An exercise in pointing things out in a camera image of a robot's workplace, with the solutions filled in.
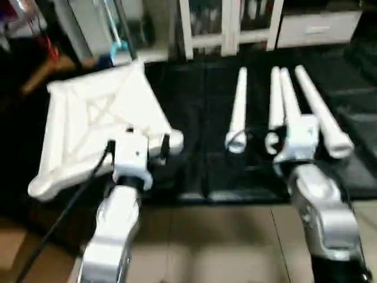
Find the white cabinet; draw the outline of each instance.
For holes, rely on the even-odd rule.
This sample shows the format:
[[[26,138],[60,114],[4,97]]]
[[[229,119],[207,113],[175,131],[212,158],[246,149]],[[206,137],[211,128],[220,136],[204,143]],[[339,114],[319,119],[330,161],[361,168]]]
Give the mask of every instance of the white cabinet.
[[[267,42],[266,49],[274,49],[283,1],[179,0],[186,58],[204,47],[235,55],[239,45],[248,42]]]
[[[283,17],[277,47],[349,42],[361,11],[327,12]]]

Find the white pipe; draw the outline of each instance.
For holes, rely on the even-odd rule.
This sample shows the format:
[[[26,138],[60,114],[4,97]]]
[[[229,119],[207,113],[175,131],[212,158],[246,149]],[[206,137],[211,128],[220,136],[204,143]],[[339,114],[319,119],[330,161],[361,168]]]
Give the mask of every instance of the white pipe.
[[[349,156],[354,148],[352,140],[340,129],[304,67],[301,65],[297,66],[295,73],[310,108],[319,120],[320,129],[329,155],[336,159]]]
[[[238,75],[236,96],[234,98],[232,120],[225,138],[225,148],[232,153],[243,153],[246,148],[246,86],[247,68],[242,67]]]
[[[280,79],[282,82],[284,107],[286,110],[285,114],[289,125],[301,118],[301,111],[287,68],[282,68],[280,70]]]
[[[283,124],[284,105],[282,84],[280,82],[280,69],[279,67],[273,67],[271,70],[269,129],[273,130]]]
[[[284,105],[282,96],[282,84],[280,82],[280,68],[273,67],[271,70],[271,87],[270,87],[270,112],[269,112],[269,130],[274,130],[284,124]],[[279,142],[276,133],[269,133],[266,136],[265,146],[267,152],[276,154],[277,150],[274,145]]]

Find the black table surface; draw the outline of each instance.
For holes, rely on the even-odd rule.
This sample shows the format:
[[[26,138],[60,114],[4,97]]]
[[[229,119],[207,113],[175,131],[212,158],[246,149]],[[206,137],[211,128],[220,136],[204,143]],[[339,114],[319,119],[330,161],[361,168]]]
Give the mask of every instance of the black table surface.
[[[358,66],[345,58],[344,49],[298,48],[147,64],[146,76],[171,126],[184,134],[184,150],[170,158],[166,166],[151,168],[154,186],[144,194],[144,201],[155,205],[288,202],[286,185],[264,159],[260,144],[254,140],[244,154],[226,158],[224,138],[239,68],[245,66],[248,70],[246,124],[267,129],[271,69],[275,65],[287,67],[294,79],[293,69],[298,64],[305,66],[355,143],[355,152],[347,160],[332,160],[323,146],[319,146],[317,159],[329,174],[336,175],[352,199],[376,199],[377,82],[365,78]],[[302,112],[310,113],[293,81]],[[12,137],[5,143],[10,170],[4,179],[12,184],[14,192],[26,192],[28,182],[38,171],[48,106],[47,92],[43,87],[38,91],[40,94],[31,98],[27,107],[18,110],[18,114],[23,111],[22,120],[13,112],[13,120],[5,123]],[[15,166],[20,168],[20,164],[21,171],[12,170]],[[246,171],[245,165],[261,167]],[[67,197],[72,190],[66,190],[58,199]]]

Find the floor tile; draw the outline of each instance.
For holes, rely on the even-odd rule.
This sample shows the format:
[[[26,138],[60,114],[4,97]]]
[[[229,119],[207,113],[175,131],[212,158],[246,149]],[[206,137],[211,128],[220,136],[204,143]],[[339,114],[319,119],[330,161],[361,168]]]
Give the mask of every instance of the floor tile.
[[[22,244],[12,269],[0,277],[1,283],[14,282],[31,252],[40,243],[40,238],[30,233]],[[47,245],[34,262],[24,283],[66,283],[74,264],[74,258],[54,245]]]
[[[127,283],[166,281],[171,209],[143,209]]]
[[[26,235],[27,231],[21,226],[0,218],[0,271],[12,268]]]
[[[377,277],[377,202],[354,204],[368,268]]]
[[[291,206],[272,207],[292,283],[312,283],[313,272],[302,223]]]
[[[377,202],[356,202],[354,207],[367,265],[377,276]],[[274,206],[272,211],[292,283],[312,283],[310,253],[300,217],[291,206]]]
[[[270,208],[173,211],[168,283],[285,283]]]

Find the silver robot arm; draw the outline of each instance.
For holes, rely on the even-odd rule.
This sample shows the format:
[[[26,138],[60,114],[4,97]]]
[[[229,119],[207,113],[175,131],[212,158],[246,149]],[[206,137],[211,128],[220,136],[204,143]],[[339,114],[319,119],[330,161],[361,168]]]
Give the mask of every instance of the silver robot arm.
[[[152,186],[148,157],[160,154],[164,139],[149,139],[126,132],[115,140],[113,180],[115,188],[97,210],[97,227],[84,255],[78,283],[125,282],[131,245],[138,230],[141,192]],[[181,150],[170,139],[170,153]]]
[[[288,70],[283,68],[278,75],[279,69],[275,67],[272,70],[269,124],[271,127],[283,123],[281,113],[284,108],[288,132],[282,151],[274,159],[275,169],[281,175],[280,162],[314,160],[318,145],[316,118],[321,121],[321,116],[313,111],[315,116],[304,120]],[[312,108],[317,105],[315,101],[311,102]],[[274,142],[266,140],[267,149]],[[287,185],[292,205],[303,223],[315,282],[371,282],[355,214],[342,200],[334,180],[314,164],[300,164],[293,169]]]
[[[315,282],[372,282],[355,214],[337,184],[317,166],[303,164],[290,175],[288,188],[303,223]]]

